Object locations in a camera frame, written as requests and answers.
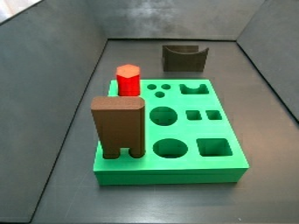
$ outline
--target shape sorter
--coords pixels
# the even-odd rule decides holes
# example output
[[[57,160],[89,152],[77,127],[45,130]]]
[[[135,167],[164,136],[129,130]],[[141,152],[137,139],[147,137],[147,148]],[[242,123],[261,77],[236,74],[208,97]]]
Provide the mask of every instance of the shape sorter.
[[[145,150],[105,159],[98,143],[94,172],[103,185],[238,182],[249,161],[209,80],[141,80]],[[118,96],[111,81],[109,96]]]

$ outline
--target rounded square hole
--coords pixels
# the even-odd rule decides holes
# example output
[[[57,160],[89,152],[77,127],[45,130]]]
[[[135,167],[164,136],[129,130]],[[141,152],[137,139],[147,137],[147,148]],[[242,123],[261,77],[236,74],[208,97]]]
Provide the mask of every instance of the rounded square hole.
[[[210,120],[222,120],[221,112],[218,110],[208,110]]]
[[[186,115],[190,121],[200,121],[202,119],[202,113],[200,110],[186,110]]]
[[[233,156],[230,142],[226,138],[200,138],[197,143],[204,157]]]

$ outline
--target brown block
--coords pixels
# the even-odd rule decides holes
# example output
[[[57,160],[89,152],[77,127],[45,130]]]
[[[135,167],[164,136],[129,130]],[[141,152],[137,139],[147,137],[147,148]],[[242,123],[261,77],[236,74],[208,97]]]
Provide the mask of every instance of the brown block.
[[[138,96],[99,96],[91,103],[105,158],[119,158],[130,148],[133,158],[146,154],[146,101]]]

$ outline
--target gray wall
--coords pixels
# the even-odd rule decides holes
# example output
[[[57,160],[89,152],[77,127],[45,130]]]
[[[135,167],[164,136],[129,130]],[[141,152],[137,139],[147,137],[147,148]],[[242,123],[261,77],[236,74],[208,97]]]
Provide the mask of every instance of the gray wall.
[[[113,39],[237,40],[265,0],[95,0]]]
[[[268,0],[238,43],[299,120],[299,1]]]
[[[33,218],[106,43],[81,0],[46,0],[0,26],[0,222]]]

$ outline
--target hole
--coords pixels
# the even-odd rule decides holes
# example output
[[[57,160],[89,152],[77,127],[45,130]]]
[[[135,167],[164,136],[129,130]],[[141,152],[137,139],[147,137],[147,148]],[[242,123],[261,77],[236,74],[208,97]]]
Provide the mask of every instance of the hole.
[[[178,114],[174,109],[168,107],[154,108],[150,113],[153,122],[161,126],[170,126],[178,120]]]
[[[192,121],[198,121],[202,119],[202,113],[200,110],[186,110],[188,119]]]
[[[155,84],[150,84],[150,85],[147,85],[147,88],[151,89],[151,90],[155,90],[157,89],[157,85]]]
[[[184,95],[208,95],[210,90],[205,84],[201,84],[197,88],[186,87],[185,84],[181,84],[181,90]]]
[[[226,138],[200,138],[197,143],[204,157],[225,157],[233,155],[230,143]]]
[[[218,110],[208,110],[210,120],[222,120],[221,112]]]
[[[172,85],[169,85],[169,84],[164,84],[164,89],[172,89]]]
[[[165,92],[157,92],[157,93],[155,93],[155,96],[157,96],[158,98],[164,98],[164,97],[165,97]]]
[[[186,143],[174,138],[166,138],[154,144],[154,153],[162,158],[180,158],[188,150]]]

